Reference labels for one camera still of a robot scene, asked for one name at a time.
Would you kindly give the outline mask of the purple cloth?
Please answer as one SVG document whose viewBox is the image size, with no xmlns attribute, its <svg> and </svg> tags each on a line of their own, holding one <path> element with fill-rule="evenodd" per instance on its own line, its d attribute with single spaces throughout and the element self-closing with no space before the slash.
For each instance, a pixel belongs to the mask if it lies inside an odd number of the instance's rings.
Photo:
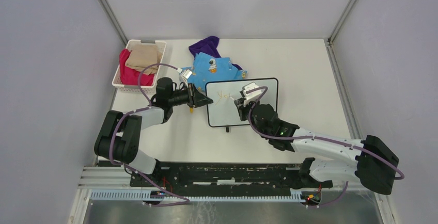
<svg viewBox="0 0 438 224">
<path fill-rule="evenodd" d="M 190 53 L 195 57 L 194 63 L 191 66 L 191 70 L 193 72 L 195 71 L 195 62 L 198 60 L 198 59 L 196 59 L 196 56 L 199 53 L 207 54 L 208 56 L 210 56 L 212 58 L 226 58 L 226 59 L 229 59 L 230 63 L 232 62 L 229 57 L 220 57 L 220 54 L 217 50 L 219 41 L 220 41 L 220 39 L 218 37 L 209 36 L 209 37 L 204 38 L 204 39 L 198 41 L 197 43 L 194 43 L 194 44 L 189 46 Z M 213 64 L 211 64 L 211 65 L 212 66 L 209 66 L 208 71 L 210 73 L 216 73 L 217 68 L 216 68 L 215 62 L 213 62 Z M 238 64 L 231 63 L 231 65 L 233 67 L 237 68 L 237 70 L 244 71 Z"/>
</svg>

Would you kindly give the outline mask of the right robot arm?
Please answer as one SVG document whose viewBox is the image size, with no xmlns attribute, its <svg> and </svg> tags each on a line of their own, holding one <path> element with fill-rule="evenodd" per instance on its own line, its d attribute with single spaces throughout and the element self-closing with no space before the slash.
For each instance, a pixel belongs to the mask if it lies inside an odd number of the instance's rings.
<svg viewBox="0 0 438 224">
<path fill-rule="evenodd" d="M 298 173 L 305 187 L 334 181 L 359 182 L 365 188 L 390 195 L 396 180 L 399 158 L 377 136 L 342 139 L 323 136 L 296 124 L 281 120 L 270 104 L 259 104 L 240 98 L 234 101 L 242 121 L 277 150 L 309 153 L 326 159 L 306 158 Z"/>
</svg>

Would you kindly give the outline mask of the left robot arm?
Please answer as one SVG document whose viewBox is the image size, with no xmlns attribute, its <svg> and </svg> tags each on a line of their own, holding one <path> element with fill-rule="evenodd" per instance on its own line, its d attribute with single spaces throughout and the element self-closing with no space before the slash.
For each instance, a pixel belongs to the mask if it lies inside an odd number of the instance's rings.
<svg viewBox="0 0 438 224">
<path fill-rule="evenodd" d="M 179 89 L 175 89 L 174 85 L 169 77 L 160 78 L 151 106 L 125 114 L 110 110 L 95 142 L 95 155 L 116 165 L 125 165 L 131 170 L 142 172 L 142 179 L 149 186 L 159 185 L 162 181 L 162 172 L 157 169 L 159 161 L 139 149 L 141 130 L 167 122 L 175 106 L 198 108 L 213 103 L 211 98 L 201 93 L 192 83 Z"/>
</svg>

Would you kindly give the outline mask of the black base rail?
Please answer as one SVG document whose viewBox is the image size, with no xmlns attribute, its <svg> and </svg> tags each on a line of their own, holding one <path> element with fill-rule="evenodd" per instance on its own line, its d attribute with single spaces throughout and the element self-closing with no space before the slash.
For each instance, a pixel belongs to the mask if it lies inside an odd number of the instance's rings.
<svg viewBox="0 0 438 224">
<path fill-rule="evenodd" d="M 303 174 L 300 164 L 159 162 L 149 179 L 180 197 L 288 196 L 291 190 L 331 188 Z"/>
</svg>

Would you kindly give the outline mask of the blue patterned cloth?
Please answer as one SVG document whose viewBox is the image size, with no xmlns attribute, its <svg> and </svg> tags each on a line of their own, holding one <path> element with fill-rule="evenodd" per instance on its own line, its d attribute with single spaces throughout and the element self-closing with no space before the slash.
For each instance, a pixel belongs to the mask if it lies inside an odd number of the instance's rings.
<svg viewBox="0 0 438 224">
<path fill-rule="evenodd" d="M 188 81 L 195 85 L 216 81 L 240 80 L 247 78 L 248 75 L 246 70 L 234 65 L 230 57 L 213 57 L 203 52 L 196 54 L 193 64 L 183 67 L 182 70 L 192 72 Z"/>
</svg>

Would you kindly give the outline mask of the black framed whiteboard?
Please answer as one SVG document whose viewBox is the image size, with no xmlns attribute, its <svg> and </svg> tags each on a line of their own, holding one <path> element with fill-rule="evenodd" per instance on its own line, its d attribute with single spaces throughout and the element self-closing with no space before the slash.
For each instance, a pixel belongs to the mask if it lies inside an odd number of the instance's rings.
<svg viewBox="0 0 438 224">
<path fill-rule="evenodd" d="M 237 108 L 228 96 L 241 97 L 242 88 L 252 82 L 258 86 L 267 86 L 267 93 L 261 98 L 261 104 L 270 104 L 277 111 L 278 79 L 274 77 L 242 79 L 236 81 L 208 82 L 206 96 L 214 102 L 207 105 L 208 123 L 211 127 L 231 127 L 248 125 L 248 121 L 240 121 Z"/>
</svg>

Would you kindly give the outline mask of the red cloth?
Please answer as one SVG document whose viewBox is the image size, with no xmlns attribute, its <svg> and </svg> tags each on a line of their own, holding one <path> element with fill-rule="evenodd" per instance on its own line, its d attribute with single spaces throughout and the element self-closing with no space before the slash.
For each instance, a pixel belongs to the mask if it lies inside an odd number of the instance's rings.
<svg viewBox="0 0 438 224">
<path fill-rule="evenodd" d="M 125 65 L 131 52 L 127 49 L 123 49 L 119 54 L 119 73 L 120 81 L 125 85 L 138 85 L 139 72 L 127 67 Z M 144 73 L 140 79 L 141 86 L 152 86 L 154 81 L 154 74 L 146 75 Z"/>
</svg>

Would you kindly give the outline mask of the beige folded cloth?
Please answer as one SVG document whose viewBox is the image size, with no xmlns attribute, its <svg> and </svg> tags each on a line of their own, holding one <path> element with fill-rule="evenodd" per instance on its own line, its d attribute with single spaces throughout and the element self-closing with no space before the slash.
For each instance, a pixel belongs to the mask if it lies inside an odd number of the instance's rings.
<svg viewBox="0 0 438 224">
<path fill-rule="evenodd" d="M 163 53 L 156 45 L 137 44 L 132 47 L 131 54 L 125 65 L 131 69 L 141 72 L 144 68 L 155 63 L 160 63 Z M 151 66 L 144 71 L 146 75 L 156 74 L 159 66 Z"/>
</svg>

